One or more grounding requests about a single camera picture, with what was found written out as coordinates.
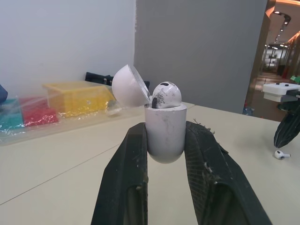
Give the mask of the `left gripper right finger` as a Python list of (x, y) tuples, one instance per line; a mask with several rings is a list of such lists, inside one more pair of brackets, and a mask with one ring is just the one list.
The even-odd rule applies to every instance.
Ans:
[(210, 129), (186, 122), (185, 161), (198, 224), (271, 224), (243, 170)]

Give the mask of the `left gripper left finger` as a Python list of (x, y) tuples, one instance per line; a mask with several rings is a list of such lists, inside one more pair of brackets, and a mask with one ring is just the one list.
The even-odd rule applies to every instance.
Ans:
[(148, 223), (148, 164), (145, 124), (131, 127), (104, 169), (91, 224)]

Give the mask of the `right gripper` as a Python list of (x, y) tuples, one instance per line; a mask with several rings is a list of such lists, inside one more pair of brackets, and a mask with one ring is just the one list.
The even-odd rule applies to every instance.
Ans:
[(281, 102), (278, 104), (279, 110), (290, 114), (300, 114), (300, 91), (289, 90), (286, 95), (282, 96)]

